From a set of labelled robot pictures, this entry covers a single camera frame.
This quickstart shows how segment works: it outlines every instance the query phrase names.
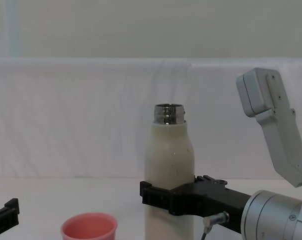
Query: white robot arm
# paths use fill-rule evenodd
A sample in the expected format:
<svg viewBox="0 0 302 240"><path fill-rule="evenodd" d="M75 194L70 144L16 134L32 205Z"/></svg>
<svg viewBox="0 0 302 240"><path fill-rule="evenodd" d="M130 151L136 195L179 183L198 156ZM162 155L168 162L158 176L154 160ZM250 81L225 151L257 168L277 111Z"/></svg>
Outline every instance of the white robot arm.
<svg viewBox="0 0 302 240"><path fill-rule="evenodd" d="M261 125L274 169L294 187L302 186L302 140L281 75L255 68L236 80L244 113ZM302 240L302 202L268 191L245 206L244 240Z"/></svg>

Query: cup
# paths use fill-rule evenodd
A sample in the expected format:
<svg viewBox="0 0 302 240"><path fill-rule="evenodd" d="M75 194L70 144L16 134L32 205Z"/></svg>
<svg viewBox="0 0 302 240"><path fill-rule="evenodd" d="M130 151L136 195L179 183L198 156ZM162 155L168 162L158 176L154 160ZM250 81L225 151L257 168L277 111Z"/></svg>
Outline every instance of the cup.
<svg viewBox="0 0 302 240"><path fill-rule="evenodd" d="M61 226L63 240L115 240L117 220L106 213L89 212L73 216Z"/></svg>

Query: white bottle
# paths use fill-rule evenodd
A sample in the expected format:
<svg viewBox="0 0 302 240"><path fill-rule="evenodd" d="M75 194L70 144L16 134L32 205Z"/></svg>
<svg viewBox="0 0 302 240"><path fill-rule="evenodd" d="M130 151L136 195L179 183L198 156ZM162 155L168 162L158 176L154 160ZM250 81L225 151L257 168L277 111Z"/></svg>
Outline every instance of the white bottle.
<svg viewBox="0 0 302 240"><path fill-rule="evenodd" d="M155 106L144 163L144 179L155 187L170 190L194 181L194 150L184 115L182 105ZM146 206L145 240L194 240L193 236L193 216L172 216Z"/></svg>

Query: black clamp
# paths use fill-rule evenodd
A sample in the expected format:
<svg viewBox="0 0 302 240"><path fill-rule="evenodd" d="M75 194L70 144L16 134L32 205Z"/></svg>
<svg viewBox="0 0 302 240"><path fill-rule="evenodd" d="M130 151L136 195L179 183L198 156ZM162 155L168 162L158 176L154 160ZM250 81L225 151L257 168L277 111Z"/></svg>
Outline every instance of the black clamp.
<svg viewBox="0 0 302 240"><path fill-rule="evenodd" d="M207 175L198 176L194 182L171 190L140 182L142 203L168 210L171 215L207 217L221 212L229 214L229 221L222 226L241 233L241 217L250 195L226 188L227 181Z"/></svg>
<svg viewBox="0 0 302 240"><path fill-rule="evenodd" d="M19 201L13 198L0 209L0 234L19 224Z"/></svg>

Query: white table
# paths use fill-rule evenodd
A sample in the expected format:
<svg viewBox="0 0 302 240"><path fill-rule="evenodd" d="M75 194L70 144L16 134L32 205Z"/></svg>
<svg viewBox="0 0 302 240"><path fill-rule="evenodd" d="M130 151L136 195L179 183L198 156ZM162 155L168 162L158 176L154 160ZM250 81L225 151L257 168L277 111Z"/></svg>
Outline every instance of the white table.
<svg viewBox="0 0 302 240"><path fill-rule="evenodd" d="M105 212L118 220L116 240L144 239L144 206L139 197L140 178L0 178L0 208L18 198L20 224L0 240L59 240L61 224L85 212ZM302 198L302 188L284 180L228 180L228 187L247 194L265 189ZM202 219L195 217L195 239L200 240ZM206 240L241 240L221 226Z"/></svg>

